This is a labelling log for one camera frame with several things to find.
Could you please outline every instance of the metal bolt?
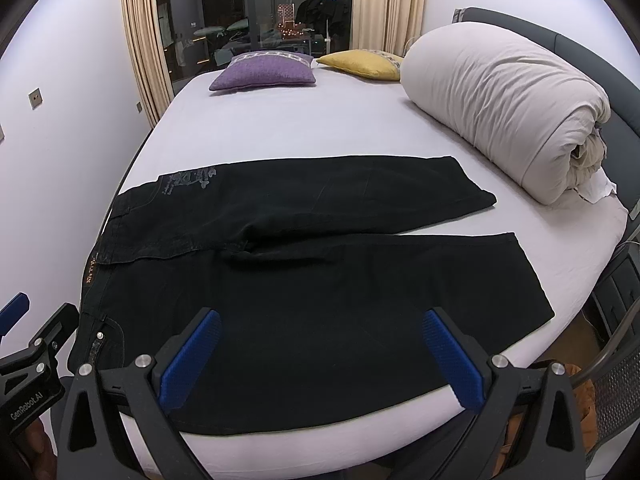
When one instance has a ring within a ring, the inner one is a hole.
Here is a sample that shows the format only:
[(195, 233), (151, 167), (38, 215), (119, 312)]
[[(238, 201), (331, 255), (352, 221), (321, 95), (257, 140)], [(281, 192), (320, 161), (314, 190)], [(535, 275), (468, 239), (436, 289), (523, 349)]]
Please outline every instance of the metal bolt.
[(551, 365), (551, 371), (556, 375), (564, 375), (565, 372), (564, 366), (562, 366), (560, 363), (553, 363)]
[(506, 368), (509, 364), (509, 360), (502, 354), (494, 355), (491, 358), (491, 362), (496, 368)]
[(146, 368), (151, 364), (151, 356), (148, 354), (142, 354), (136, 357), (136, 366), (138, 368)]
[(82, 377), (86, 377), (91, 373), (94, 369), (89, 363), (84, 363), (80, 368), (78, 368), (78, 373), (82, 375)]

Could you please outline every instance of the rolled comforter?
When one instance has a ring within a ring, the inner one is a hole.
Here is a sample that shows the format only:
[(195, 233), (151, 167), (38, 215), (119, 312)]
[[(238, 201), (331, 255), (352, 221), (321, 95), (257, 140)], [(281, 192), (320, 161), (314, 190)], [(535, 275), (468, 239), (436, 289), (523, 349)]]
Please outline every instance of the rolled comforter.
[(587, 182), (606, 155), (602, 87), (510, 30), (476, 22), (432, 30), (404, 58), (401, 83), (540, 203)]

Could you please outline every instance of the beige curtain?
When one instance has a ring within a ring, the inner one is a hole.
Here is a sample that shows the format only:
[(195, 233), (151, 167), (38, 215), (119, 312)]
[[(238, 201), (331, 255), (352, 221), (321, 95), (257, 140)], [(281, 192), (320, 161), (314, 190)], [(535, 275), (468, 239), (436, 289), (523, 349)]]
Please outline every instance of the beige curtain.
[(156, 0), (122, 0), (122, 14), (142, 105), (153, 127), (174, 98), (164, 59)]
[(353, 0), (351, 48), (404, 55), (420, 36), (424, 0)]

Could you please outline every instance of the mattress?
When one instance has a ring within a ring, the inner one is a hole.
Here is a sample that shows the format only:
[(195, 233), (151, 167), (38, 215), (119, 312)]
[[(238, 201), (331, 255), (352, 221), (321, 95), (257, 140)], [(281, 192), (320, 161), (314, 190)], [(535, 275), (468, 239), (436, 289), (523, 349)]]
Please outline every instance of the mattress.
[[(504, 354), (527, 367), (579, 313), (619, 242), (627, 211), (615, 196), (596, 204), (565, 192), (543, 206), (457, 134), (429, 117), (394, 82), (314, 70), (309, 87), (215, 94), (220, 72), (194, 78), (155, 127), (121, 192), (161, 174), (266, 158), (339, 155), (452, 155), (468, 177), (497, 197), (480, 214), (407, 234), (515, 232), (556, 316)], [(347, 468), (433, 431), (461, 411), (447, 386), (359, 418), (304, 430), (238, 436), (183, 434), (217, 480), (288, 479)], [(132, 418), (123, 415), (143, 468), (156, 466)]]

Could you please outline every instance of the gray headboard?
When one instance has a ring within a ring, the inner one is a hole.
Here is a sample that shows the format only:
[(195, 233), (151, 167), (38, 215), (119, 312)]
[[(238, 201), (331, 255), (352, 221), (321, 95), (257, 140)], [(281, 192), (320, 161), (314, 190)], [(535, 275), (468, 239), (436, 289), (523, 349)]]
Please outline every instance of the gray headboard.
[(640, 226), (640, 89), (617, 69), (581, 44), (548, 28), (494, 10), (458, 9), (454, 22), (483, 22), (508, 28), (549, 49), (605, 89), (611, 104), (611, 118), (602, 125), (607, 158), (602, 166), (618, 185), (618, 198), (630, 211), (623, 240)]

